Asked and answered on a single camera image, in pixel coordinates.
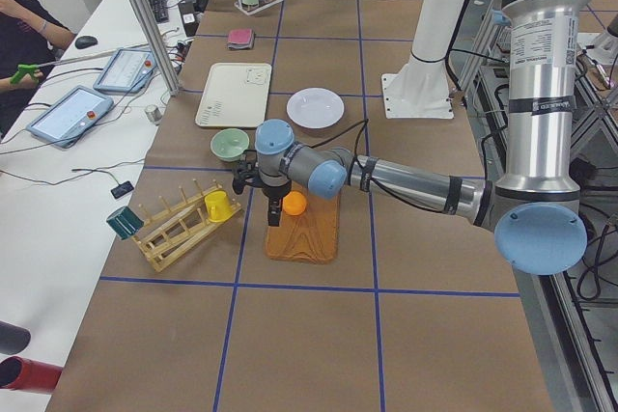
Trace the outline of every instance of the brown cutting board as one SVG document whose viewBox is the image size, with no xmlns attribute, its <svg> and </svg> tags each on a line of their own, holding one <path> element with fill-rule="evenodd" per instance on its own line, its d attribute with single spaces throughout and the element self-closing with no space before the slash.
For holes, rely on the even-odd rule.
<svg viewBox="0 0 618 412">
<path fill-rule="evenodd" d="M 268 227 L 267 256 L 281 261 L 331 262 L 337 257 L 340 195 L 325 200 L 300 185 L 292 189 L 307 197 L 307 209 L 299 216 L 282 211 L 279 227 Z"/>
</svg>

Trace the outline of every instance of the person's hand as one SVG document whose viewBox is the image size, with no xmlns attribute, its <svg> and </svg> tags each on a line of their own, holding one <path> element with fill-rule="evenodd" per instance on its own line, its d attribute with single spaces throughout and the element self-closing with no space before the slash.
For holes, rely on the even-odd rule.
<svg viewBox="0 0 618 412">
<path fill-rule="evenodd" d="M 37 71 L 35 72 L 35 78 L 33 78 L 30 74 L 26 74 L 17 84 L 13 84 L 13 88 L 35 89 L 39 85 L 39 81 L 42 78 L 42 72 L 39 69 L 37 69 Z"/>
<path fill-rule="evenodd" d="M 22 18 L 28 10 L 19 5 L 15 0 L 0 0 L 0 14 Z"/>
</svg>

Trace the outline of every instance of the person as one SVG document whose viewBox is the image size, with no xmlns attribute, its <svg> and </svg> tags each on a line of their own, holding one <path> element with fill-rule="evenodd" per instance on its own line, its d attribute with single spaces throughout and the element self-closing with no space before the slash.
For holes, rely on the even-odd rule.
<svg viewBox="0 0 618 412">
<path fill-rule="evenodd" d="M 66 50 L 75 34 L 38 0 L 0 0 L 0 134 L 5 135 L 53 67 L 38 69 L 17 84 L 17 65 L 54 61 L 49 45 Z"/>
</svg>

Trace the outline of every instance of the yellow mug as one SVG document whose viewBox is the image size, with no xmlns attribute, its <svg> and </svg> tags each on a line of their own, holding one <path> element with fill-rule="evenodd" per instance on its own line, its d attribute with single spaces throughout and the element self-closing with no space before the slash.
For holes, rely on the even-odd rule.
<svg viewBox="0 0 618 412">
<path fill-rule="evenodd" d="M 204 202 L 209 219 L 212 222 L 225 222 L 234 215 L 228 194 L 224 190 L 209 193 Z"/>
</svg>

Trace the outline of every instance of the green bowl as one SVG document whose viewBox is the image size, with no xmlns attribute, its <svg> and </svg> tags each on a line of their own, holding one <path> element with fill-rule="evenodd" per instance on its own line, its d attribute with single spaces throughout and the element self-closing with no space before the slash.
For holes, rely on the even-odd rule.
<svg viewBox="0 0 618 412">
<path fill-rule="evenodd" d="M 248 148 L 249 136 L 245 131 L 234 127 L 220 130 L 211 140 L 211 151 L 221 161 L 238 161 Z"/>
</svg>

